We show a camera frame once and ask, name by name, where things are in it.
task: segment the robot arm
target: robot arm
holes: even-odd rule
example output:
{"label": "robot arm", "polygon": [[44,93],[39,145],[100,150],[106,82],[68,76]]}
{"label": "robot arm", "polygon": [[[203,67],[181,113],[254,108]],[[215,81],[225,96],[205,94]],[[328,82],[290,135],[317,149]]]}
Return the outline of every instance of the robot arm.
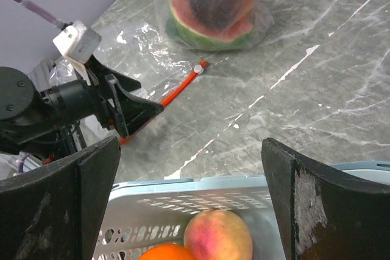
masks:
{"label": "robot arm", "polygon": [[85,117],[94,114],[103,128],[115,128],[125,138],[163,111],[163,105],[129,94],[140,82],[108,69],[93,55],[86,65],[91,85],[78,75],[40,93],[21,71],[0,68],[0,152],[47,158],[56,144],[66,142],[69,133],[61,130]]}

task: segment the gray marble surface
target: gray marble surface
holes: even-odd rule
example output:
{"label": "gray marble surface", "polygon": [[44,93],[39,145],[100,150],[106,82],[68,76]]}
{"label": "gray marble surface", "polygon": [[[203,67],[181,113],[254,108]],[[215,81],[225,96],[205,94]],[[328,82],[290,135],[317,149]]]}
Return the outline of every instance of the gray marble surface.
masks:
{"label": "gray marble surface", "polygon": [[[211,65],[123,147],[116,181],[262,174],[267,137],[327,164],[390,161],[390,0],[266,5],[256,48],[182,53]],[[124,21],[154,25],[152,0],[118,0],[95,28]]]}

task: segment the plastic basket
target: plastic basket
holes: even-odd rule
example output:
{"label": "plastic basket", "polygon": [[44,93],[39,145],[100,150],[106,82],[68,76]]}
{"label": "plastic basket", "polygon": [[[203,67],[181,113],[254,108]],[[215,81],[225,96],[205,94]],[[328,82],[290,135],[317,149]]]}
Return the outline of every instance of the plastic basket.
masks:
{"label": "plastic basket", "polygon": [[[390,163],[387,162],[334,167],[357,177],[390,184]],[[232,210],[247,223],[253,238],[253,260],[285,259],[263,175],[116,184],[93,259],[137,260],[157,244],[182,244],[191,218],[211,208]]]}

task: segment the cable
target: cable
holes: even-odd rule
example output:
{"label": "cable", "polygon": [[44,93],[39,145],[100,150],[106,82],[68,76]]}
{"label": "cable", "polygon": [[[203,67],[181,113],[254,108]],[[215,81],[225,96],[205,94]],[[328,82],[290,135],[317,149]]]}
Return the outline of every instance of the cable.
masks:
{"label": "cable", "polygon": [[49,23],[53,24],[58,29],[63,30],[64,28],[66,28],[66,23],[56,18],[54,15],[52,15],[47,10],[40,7],[38,4],[35,4],[31,0],[13,0],[13,1],[19,3],[26,9],[30,10],[31,12],[34,12],[35,14],[39,15]]}
{"label": "cable", "polygon": [[[72,136],[77,131],[78,126],[80,126],[80,121],[77,121],[76,125],[74,126],[74,129],[72,130],[72,132],[68,136]],[[55,141],[35,140],[35,142],[39,143],[39,144],[54,144],[54,145],[56,145],[57,143],[62,142],[66,139],[66,137],[59,139],[59,134],[58,133],[56,133],[56,134],[57,134],[57,139]]]}
{"label": "cable", "polygon": [[49,157],[46,159],[46,161],[43,162],[42,166],[45,166],[45,165],[51,163],[51,161],[53,160],[53,158],[54,158],[54,155],[51,155],[51,154],[50,154]]}
{"label": "cable", "polygon": [[19,174],[22,174],[24,171],[23,171],[23,167],[24,167],[24,162],[25,160],[30,156],[30,153],[26,153],[20,160],[16,160],[16,163],[19,163],[19,167],[18,167],[18,173]]}

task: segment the mango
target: mango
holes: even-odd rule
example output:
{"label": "mango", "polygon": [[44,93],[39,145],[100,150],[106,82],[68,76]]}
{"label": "mango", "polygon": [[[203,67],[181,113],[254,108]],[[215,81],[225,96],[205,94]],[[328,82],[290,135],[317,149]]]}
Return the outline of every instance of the mango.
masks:
{"label": "mango", "polygon": [[198,260],[252,260],[253,243],[245,222],[231,211],[202,211],[184,232],[184,246]]}

